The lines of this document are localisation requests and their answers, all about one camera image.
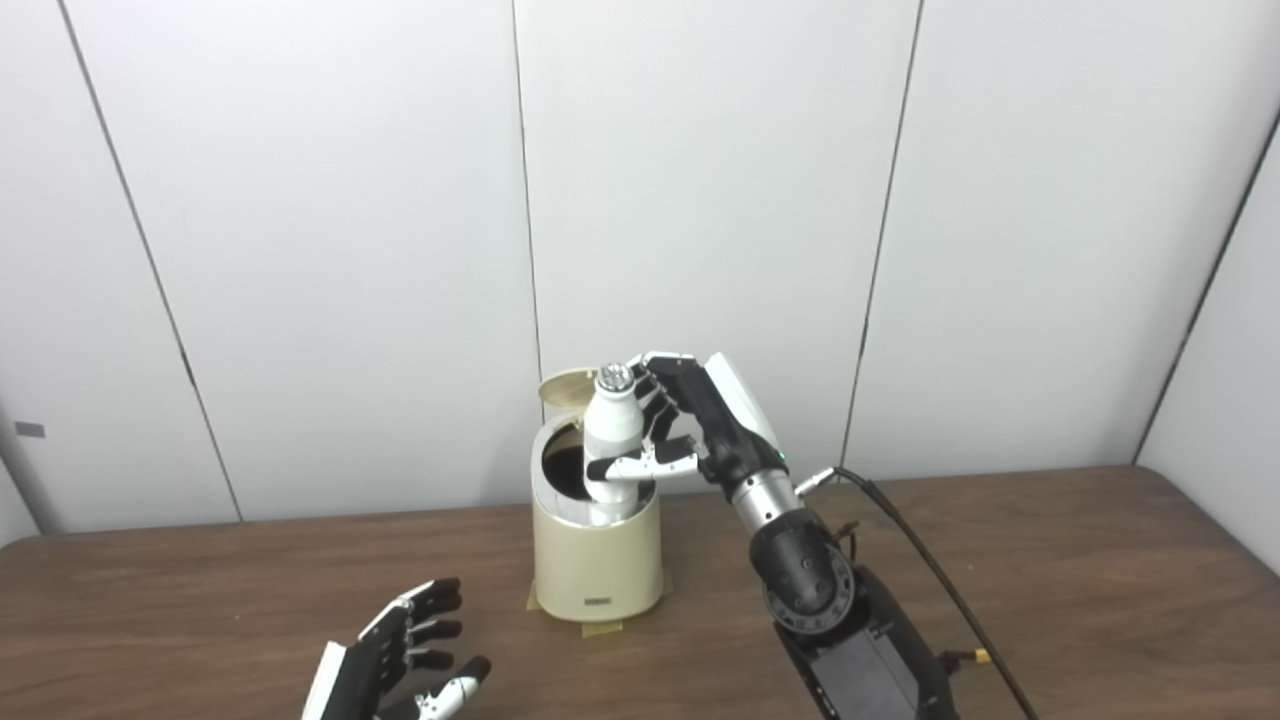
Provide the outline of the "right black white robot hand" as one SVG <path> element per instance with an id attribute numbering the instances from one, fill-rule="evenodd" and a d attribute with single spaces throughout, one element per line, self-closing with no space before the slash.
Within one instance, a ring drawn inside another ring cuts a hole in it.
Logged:
<path id="1" fill-rule="evenodd" d="M 588 460 L 589 489 L 698 474 L 732 493 L 760 471 L 788 471 L 771 424 L 723 354 L 700 363 L 650 351 L 626 368 L 641 413 L 639 446 Z"/>

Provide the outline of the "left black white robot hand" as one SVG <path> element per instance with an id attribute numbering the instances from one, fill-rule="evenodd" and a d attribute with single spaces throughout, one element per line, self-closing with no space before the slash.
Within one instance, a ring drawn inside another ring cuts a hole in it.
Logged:
<path id="1" fill-rule="evenodd" d="M 352 644 L 328 642 L 308 688 L 303 719 L 453 719 L 492 671 L 476 655 L 453 670 L 454 656 L 430 643 L 461 635 L 448 615 L 463 603 L 457 577 L 436 578 L 394 597 Z M 416 671 L 451 676 L 402 694 Z"/>

